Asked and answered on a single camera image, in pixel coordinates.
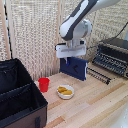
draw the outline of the yellow food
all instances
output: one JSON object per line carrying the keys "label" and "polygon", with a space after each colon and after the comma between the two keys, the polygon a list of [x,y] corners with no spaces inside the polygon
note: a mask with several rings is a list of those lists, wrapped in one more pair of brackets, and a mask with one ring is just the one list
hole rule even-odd
{"label": "yellow food", "polygon": [[58,88],[58,92],[64,92],[64,91],[67,91],[67,89],[65,87],[59,87]]}
{"label": "yellow food", "polygon": [[71,90],[67,90],[67,91],[61,92],[61,94],[63,94],[63,95],[71,95],[72,91]]}

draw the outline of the black plastic container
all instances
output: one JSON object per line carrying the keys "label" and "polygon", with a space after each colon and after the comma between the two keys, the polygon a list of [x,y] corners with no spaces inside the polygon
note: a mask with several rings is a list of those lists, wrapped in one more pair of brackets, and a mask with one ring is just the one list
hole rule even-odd
{"label": "black plastic container", "polygon": [[47,104],[20,60],[0,62],[0,128],[43,128]]}

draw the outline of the wooden table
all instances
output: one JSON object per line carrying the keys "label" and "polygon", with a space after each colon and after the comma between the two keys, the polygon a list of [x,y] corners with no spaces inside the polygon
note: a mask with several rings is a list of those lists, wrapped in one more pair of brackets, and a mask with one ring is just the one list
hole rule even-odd
{"label": "wooden table", "polygon": [[[59,73],[49,77],[47,125],[45,128],[110,128],[128,102],[128,79],[118,77],[109,85],[87,74],[80,81]],[[75,94],[70,100],[57,95],[57,87],[71,85]]]}

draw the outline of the small bowl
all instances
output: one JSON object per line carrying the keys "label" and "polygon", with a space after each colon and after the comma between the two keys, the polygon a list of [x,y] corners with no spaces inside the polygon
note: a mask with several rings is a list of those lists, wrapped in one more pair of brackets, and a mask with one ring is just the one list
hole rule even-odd
{"label": "small bowl", "polygon": [[[71,90],[72,94],[71,95],[61,94],[60,92],[58,92],[59,87],[65,87],[66,89]],[[74,95],[74,88],[69,86],[69,85],[60,85],[60,86],[58,86],[58,88],[57,88],[57,93],[58,93],[59,97],[62,98],[62,99],[70,99]]]}

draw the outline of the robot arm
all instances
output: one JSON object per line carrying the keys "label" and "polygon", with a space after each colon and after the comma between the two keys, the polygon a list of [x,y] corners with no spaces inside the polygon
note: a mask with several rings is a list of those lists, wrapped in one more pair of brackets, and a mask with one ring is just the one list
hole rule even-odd
{"label": "robot arm", "polygon": [[65,41],[69,41],[69,40],[76,39],[76,38],[77,39],[82,38],[88,32],[85,29],[86,22],[80,23],[80,21],[82,21],[82,19],[85,16],[89,15],[90,13],[96,10],[99,10],[101,8],[112,6],[119,1],[120,0],[82,0],[79,3],[79,5],[76,7],[76,9],[73,11],[73,13],[61,25],[60,27],[61,37]]}
{"label": "robot arm", "polygon": [[67,58],[85,55],[86,42],[80,39],[90,35],[92,25],[89,20],[83,18],[96,10],[114,5],[119,1],[120,0],[82,0],[60,27],[60,36],[68,42],[56,46],[56,56],[58,58]]}

